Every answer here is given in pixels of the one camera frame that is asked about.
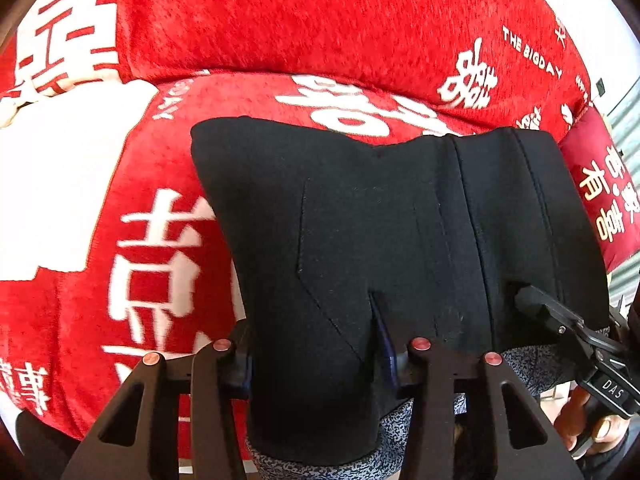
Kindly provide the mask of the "black pants with patterned lining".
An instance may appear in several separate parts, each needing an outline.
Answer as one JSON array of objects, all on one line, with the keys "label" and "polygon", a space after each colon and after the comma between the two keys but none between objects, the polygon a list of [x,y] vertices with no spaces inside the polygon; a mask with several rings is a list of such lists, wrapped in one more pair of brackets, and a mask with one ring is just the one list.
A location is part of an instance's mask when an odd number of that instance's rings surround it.
[{"label": "black pants with patterned lining", "polygon": [[504,353],[531,392],[572,371],[512,301],[531,284],[608,325],[593,227],[548,133],[500,128],[370,145],[249,117],[191,130],[192,158],[252,329],[248,442],[278,477],[400,456],[372,299],[404,328]]}]

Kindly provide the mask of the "red blanket with white characters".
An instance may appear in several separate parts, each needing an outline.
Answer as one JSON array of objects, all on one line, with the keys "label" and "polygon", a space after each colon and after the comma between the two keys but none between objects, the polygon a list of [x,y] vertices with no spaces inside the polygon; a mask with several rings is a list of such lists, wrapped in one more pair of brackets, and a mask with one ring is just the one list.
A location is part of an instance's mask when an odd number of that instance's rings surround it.
[{"label": "red blanket with white characters", "polygon": [[196,122],[560,143],[590,96],[546,0],[36,0],[1,58],[3,418],[79,437],[137,354],[242,313]]}]

